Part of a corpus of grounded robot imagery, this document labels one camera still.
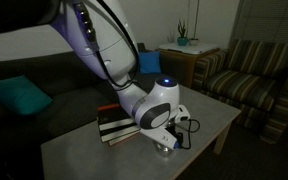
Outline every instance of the blue pillow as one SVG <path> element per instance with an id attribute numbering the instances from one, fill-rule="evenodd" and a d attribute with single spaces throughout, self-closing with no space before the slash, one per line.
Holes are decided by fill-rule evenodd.
<path id="1" fill-rule="evenodd" d="M 140 52 L 140 73 L 161 73 L 160 52 Z"/>
<path id="2" fill-rule="evenodd" d="M 25 76 L 0 80 L 0 103 L 16 114 L 36 114 L 52 101 Z"/>

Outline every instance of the coffee table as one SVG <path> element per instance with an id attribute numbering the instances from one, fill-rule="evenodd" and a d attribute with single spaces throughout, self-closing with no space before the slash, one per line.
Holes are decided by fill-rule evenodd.
<path id="1" fill-rule="evenodd" d="M 174 179 L 216 139 L 214 152 L 219 154 L 240 110 L 183 86 L 180 95 L 180 103 L 201 124 L 191 134 L 191 149 L 161 156 L 153 141 L 140 133 L 109 146 L 101 142 L 97 122 L 92 122 L 41 145 L 45 180 Z"/>

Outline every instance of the gray couch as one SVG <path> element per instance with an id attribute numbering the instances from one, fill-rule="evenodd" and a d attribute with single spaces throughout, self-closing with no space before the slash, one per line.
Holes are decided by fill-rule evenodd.
<path id="1" fill-rule="evenodd" d="M 0 120 L 0 173 L 14 179 L 41 179 L 40 144 L 94 121 L 98 106 L 118 102 L 118 98 L 108 82 L 73 52 L 0 62 L 0 79 L 20 75 L 53 102 L 37 115 L 11 114 Z M 136 80 L 148 92 L 161 76 L 165 75 L 138 74 Z"/>

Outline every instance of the book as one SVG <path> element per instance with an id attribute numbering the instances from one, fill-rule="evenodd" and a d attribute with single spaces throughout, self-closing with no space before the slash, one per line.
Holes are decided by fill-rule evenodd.
<path id="1" fill-rule="evenodd" d="M 97 122 L 102 142 L 111 141 L 110 145 L 130 137 L 140 130 L 135 121 L 119 104 L 98 107 Z"/>
<path id="2" fill-rule="evenodd" d="M 98 127 L 101 131 L 134 123 L 119 104 L 100 106 L 97 112 Z"/>
<path id="3" fill-rule="evenodd" d="M 108 141 L 108 144 L 109 144 L 110 146 L 113 146 L 114 144 L 117 144 L 118 142 L 121 142 L 121 141 L 123 141 L 124 139 L 127 139 L 127 138 L 129 138 L 129 137 L 131 137 L 131 136 L 133 136 L 133 135 L 135 135 L 135 134 L 137 134 L 137 133 L 139 133 L 139 131 L 134 131 L 134 132 L 129 133 L 129 134 L 126 134 L 126 135 L 124 135 L 124 136 L 121 136 L 121 137 L 118 137 L 118 138 L 109 140 L 109 141 Z"/>

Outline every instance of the black cable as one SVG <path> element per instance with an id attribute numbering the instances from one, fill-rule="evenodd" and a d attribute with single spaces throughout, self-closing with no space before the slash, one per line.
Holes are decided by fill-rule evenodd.
<path id="1" fill-rule="evenodd" d="M 184 128 L 181 125 L 176 124 L 177 127 L 181 128 L 181 129 L 183 129 L 184 131 L 187 132 L 188 147 L 185 147 L 185 146 L 181 145 L 181 149 L 186 149 L 186 150 L 191 149 L 191 133 L 197 132 L 200 129 L 200 127 L 201 127 L 200 122 L 198 120 L 196 120 L 196 119 L 189 119 L 187 121 L 189 121 L 188 129 Z M 196 122 L 197 125 L 198 125 L 195 130 L 191 130 L 192 122 Z"/>
<path id="2" fill-rule="evenodd" d="M 110 7 L 103 1 L 103 0 L 97 0 L 97 2 L 106 10 L 106 12 L 113 18 L 113 20 L 115 21 L 115 23 L 118 25 L 118 27 L 120 28 L 120 30 L 123 32 L 124 36 L 126 37 L 127 41 L 128 41 L 128 44 L 129 46 L 131 47 L 132 49 L 132 52 L 134 54 L 134 57 L 135 57 L 135 61 L 136 61 L 136 64 L 135 64 L 135 73 L 133 74 L 133 76 L 131 77 L 130 80 L 126 81 L 124 84 L 120 85 L 120 84 L 117 84 L 113 78 L 111 77 L 111 75 L 108 73 L 108 70 L 103 62 L 103 59 L 101 57 L 101 54 L 99 51 L 96 51 L 96 55 L 97 57 L 99 58 L 99 60 L 101 61 L 100 64 L 102 66 L 102 68 L 104 69 L 104 72 L 106 74 L 106 76 L 109 78 L 109 80 L 112 82 L 112 84 L 114 84 L 115 86 L 117 87 L 123 87 L 123 89 L 129 87 L 133 80 L 135 79 L 135 76 L 136 76 L 136 73 L 138 71 L 138 64 L 139 64 L 139 56 L 138 56 L 138 53 L 137 53 L 137 50 L 136 50 L 136 47 L 134 46 L 133 44 L 133 41 L 131 39 L 131 37 L 129 36 L 128 32 L 126 31 L 126 29 L 124 28 L 123 24 L 121 23 L 121 21 L 119 20 L 119 18 L 115 15 L 115 13 L 110 9 Z"/>

